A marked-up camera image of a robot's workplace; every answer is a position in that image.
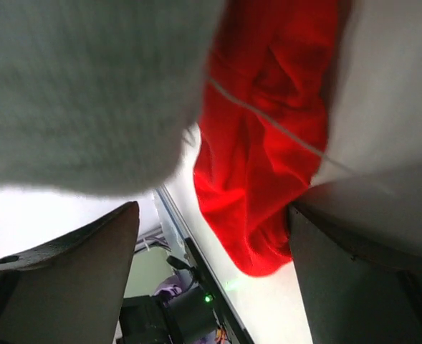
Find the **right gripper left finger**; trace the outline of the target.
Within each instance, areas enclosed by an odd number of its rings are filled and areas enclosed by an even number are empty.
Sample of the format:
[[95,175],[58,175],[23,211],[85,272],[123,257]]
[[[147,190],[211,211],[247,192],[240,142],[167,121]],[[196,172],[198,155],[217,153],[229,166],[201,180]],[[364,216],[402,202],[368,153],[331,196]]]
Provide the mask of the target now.
[[139,205],[130,201],[1,258],[0,343],[111,343],[139,226]]

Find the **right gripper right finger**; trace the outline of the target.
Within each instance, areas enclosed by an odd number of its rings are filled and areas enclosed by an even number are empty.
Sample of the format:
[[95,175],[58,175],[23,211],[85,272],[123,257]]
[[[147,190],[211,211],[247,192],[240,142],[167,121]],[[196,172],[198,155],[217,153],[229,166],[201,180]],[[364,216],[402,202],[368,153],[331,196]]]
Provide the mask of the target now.
[[422,168],[316,186],[289,207],[314,343],[422,343]]

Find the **red cloth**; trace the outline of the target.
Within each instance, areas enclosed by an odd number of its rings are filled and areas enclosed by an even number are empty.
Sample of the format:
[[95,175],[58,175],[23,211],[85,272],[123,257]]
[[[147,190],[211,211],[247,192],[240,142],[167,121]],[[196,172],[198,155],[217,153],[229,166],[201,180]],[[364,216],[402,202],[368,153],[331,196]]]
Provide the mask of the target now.
[[291,259],[285,208],[326,149],[330,68],[350,7],[228,1],[218,26],[193,182],[204,219],[252,277]]

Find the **grey zip hoodie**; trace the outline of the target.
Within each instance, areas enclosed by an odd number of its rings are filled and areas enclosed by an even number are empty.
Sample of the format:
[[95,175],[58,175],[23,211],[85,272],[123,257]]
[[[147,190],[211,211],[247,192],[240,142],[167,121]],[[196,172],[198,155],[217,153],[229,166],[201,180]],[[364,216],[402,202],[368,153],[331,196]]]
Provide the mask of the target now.
[[174,174],[224,1],[0,1],[0,187],[124,196]]

